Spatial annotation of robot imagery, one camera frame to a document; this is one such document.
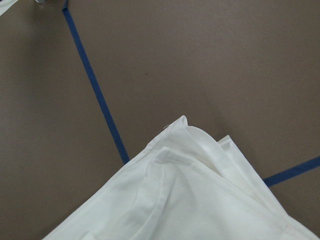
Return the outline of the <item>white perforated mounting plate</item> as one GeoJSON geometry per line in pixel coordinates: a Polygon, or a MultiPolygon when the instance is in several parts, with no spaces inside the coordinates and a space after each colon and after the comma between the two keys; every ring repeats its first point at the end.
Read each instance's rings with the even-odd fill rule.
{"type": "Polygon", "coordinates": [[[1,0],[0,1],[0,15],[4,14],[16,0],[1,0]]]}

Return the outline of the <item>white printed t-shirt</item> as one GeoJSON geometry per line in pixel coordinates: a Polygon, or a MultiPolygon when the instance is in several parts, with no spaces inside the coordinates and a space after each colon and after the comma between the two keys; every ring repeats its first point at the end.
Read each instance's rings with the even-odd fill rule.
{"type": "Polygon", "coordinates": [[[315,240],[233,140],[181,116],[125,164],[48,240],[315,240]]]}

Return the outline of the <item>blue tape line centre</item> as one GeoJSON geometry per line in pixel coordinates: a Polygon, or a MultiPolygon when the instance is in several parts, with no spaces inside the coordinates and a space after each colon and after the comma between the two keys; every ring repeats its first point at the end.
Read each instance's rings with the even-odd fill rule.
{"type": "Polygon", "coordinates": [[[107,127],[109,129],[109,132],[111,134],[111,137],[115,143],[115,146],[117,148],[117,151],[119,153],[119,156],[121,158],[121,161],[122,163],[125,165],[127,164],[129,161],[130,161],[130,158],[129,158],[129,155],[126,151],[126,148],[125,148],[125,145],[122,141],[122,138],[120,136],[120,133],[117,129],[117,126],[114,122],[114,119],[112,117],[112,114],[110,112],[110,109],[107,105],[107,102],[104,98],[104,95],[103,95],[103,92],[100,88],[100,85],[99,85],[99,82],[96,78],[96,75],[94,73],[94,70],[91,66],[91,63],[90,63],[90,60],[87,56],[87,53],[86,53],[86,50],[83,46],[83,43],[81,41],[81,38],[80,38],[80,35],[78,33],[78,30],[77,30],[77,27],[75,25],[75,22],[73,20],[73,17],[69,11],[69,8],[68,8],[68,3],[69,1],[68,0],[65,0],[64,1],[64,5],[63,5],[63,8],[62,8],[62,13],[63,13],[63,16],[66,20],[66,23],[69,27],[69,30],[70,30],[70,33],[71,33],[71,36],[72,36],[72,39],[74,41],[74,44],[75,44],[75,47],[77,49],[77,52],[78,52],[78,55],[80,57],[80,60],[82,62],[82,65],[84,67],[84,70],[87,74],[87,77],[88,77],[88,80],[90,82],[90,85],[92,87],[92,90],[94,92],[94,95],[96,97],[96,100],[98,102],[98,105],[100,107],[100,110],[103,114],[103,117],[105,119],[105,122],[107,124],[107,127]]]}

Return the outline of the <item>blue tape line crosswise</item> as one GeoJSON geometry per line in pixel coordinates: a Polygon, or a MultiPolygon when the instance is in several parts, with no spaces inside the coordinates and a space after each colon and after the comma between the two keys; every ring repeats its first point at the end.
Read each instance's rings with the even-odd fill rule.
{"type": "Polygon", "coordinates": [[[284,171],[281,171],[277,174],[269,176],[263,179],[263,182],[267,185],[267,187],[272,187],[279,183],[285,182],[289,179],[297,177],[301,174],[304,174],[308,171],[314,170],[320,166],[320,157],[315,157],[303,163],[300,163],[296,166],[288,168],[284,171]]]}

